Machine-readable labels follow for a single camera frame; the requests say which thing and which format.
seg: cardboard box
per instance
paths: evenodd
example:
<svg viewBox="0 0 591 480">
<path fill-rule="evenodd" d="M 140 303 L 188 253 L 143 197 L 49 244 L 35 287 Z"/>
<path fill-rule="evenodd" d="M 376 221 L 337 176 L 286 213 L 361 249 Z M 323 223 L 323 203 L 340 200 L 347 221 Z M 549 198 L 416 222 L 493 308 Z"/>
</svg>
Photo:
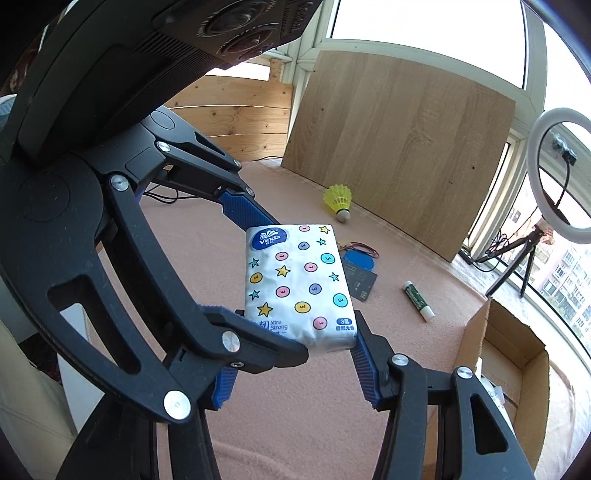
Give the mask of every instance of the cardboard box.
<svg viewBox="0 0 591 480">
<path fill-rule="evenodd" d="M 505 408 L 515 435 L 535 470 L 546 434 L 550 403 L 550 360 L 545 345 L 496 300 L 489 299 L 466 325 L 454 368 L 476 371 L 503 388 Z M 437 462 L 437 415 L 427 424 L 423 479 L 434 477 Z"/>
</svg>

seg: wooden panel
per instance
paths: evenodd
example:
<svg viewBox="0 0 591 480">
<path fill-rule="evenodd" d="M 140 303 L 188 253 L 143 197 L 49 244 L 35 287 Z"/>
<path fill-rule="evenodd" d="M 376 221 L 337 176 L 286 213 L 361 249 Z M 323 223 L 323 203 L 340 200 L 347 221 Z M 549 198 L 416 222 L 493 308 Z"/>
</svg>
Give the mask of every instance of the wooden panel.
<svg viewBox="0 0 591 480">
<path fill-rule="evenodd" d="M 190 106 L 173 112 L 208 136 L 286 134 L 290 120 L 288 109 L 265 106 Z"/>
<path fill-rule="evenodd" d="M 353 201 L 451 261 L 491 184 L 515 102 L 392 57 L 322 51 L 282 165 Z"/>
<path fill-rule="evenodd" d="M 285 63 L 278 59 L 271 59 L 269 62 L 269 81 L 280 82 L 281 74 L 283 73 L 283 67 Z"/>
<path fill-rule="evenodd" d="M 286 134 L 224 135 L 209 137 L 218 147 L 239 161 L 257 160 L 262 157 L 282 157 Z"/>
<path fill-rule="evenodd" d="M 251 105 L 291 108 L 293 87 L 279 82 L 206 75 L 181 90 L 165 105 Z"/>
</svg>

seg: white cap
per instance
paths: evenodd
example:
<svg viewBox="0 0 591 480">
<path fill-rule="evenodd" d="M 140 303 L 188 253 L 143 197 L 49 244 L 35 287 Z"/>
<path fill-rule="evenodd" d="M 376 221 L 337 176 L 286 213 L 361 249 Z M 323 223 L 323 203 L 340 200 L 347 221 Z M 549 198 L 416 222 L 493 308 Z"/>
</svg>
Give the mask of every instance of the white cap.
<svg viewBox="0 0 591 480">
<path fill-rule="evenodd" d="M 423 316 L 425 320 L 431 320 L 432 318 L 435 318 L 435 314 L 433 313 L 429 305 L 423 307 L 419 313 Z"/>
</svg>

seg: badminton shuttlecock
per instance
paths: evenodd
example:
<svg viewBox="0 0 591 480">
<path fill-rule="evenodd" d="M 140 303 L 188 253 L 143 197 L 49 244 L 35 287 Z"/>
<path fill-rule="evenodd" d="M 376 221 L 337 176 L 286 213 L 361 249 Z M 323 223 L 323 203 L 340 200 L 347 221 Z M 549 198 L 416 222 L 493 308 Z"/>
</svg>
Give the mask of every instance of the badminton shuttlecock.
<svg viewBox="0 0 591 480">
<path fill-rule="evenodd" d="M 324 202 L 336 212 L 336 219 L 346 223 L 350 218 L 351 190 L 347 185 L 333 185 L 324 193 Z"/>
</svg>

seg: red wire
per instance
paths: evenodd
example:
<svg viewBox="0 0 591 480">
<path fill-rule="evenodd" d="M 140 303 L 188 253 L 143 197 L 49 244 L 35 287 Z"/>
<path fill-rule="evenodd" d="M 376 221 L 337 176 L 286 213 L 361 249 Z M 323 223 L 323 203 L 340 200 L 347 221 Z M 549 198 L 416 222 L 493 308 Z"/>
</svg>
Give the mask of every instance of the red wire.
<svg viewBox="0 0 591 480">
<path fill-rule="evenodd" d="M 379 258 L 379 253 L 375 248 L 372 248 L 369 245 L 363 244 L 361 242 L 351 242 L 347 245 L 340 245 L 340 250 L 355 250 L 363 254 L 369 255 L 372 258 Z"/>
</svg>

